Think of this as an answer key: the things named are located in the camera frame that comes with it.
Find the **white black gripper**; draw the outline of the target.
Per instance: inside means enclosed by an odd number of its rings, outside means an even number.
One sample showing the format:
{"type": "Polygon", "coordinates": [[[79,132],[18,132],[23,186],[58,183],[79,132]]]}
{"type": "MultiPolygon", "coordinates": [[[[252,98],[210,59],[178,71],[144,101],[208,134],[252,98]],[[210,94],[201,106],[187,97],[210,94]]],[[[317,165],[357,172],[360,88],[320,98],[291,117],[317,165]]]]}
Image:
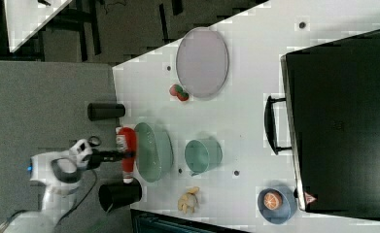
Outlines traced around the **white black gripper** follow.
{"type": "Polygon", "coordinates": [[[99,151],[94,149],[88,140],[82,139],[77,141],[69,149],[70,157],[76,162],[81,170],[91,170],[98,168],[102,162],[117,162],[135,156],[134,151],[119,152],[116,150],[99,151]]]}

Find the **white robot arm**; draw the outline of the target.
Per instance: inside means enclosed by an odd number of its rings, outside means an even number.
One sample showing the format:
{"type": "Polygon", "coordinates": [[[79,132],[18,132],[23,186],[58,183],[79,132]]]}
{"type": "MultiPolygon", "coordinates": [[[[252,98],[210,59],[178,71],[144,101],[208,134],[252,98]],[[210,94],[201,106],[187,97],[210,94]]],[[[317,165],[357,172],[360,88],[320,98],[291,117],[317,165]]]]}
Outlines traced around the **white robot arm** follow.
{"type": "Polygon", "coordinates": [[[30,157],[29,180],[45,186],[40,211],[17,211],[0,224],[0,233],[53,233],[58,223],[77,208],[77,192],[83,172],[102,162],[124,162],[136,155],[126,142],[116,150],[97,150],[93,137],[81,139],[69,150],[44,152],[30,157]]]}

